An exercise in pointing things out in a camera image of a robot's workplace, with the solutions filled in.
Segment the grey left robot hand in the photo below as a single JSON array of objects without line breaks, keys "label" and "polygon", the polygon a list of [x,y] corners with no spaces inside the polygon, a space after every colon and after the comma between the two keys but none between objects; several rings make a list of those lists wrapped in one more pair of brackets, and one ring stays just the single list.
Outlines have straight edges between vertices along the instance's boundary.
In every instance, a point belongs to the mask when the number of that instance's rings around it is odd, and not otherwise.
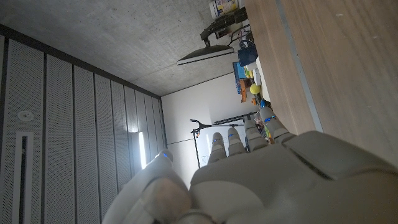
[{"label": "grey left robot hand", "polygon": [[290,133],[260,110],[273,143],[246,121],[247,143],[215,133],[190,184],[161,151],[114,199],[104,223],[396,223],[397,168],[328,134]]}]

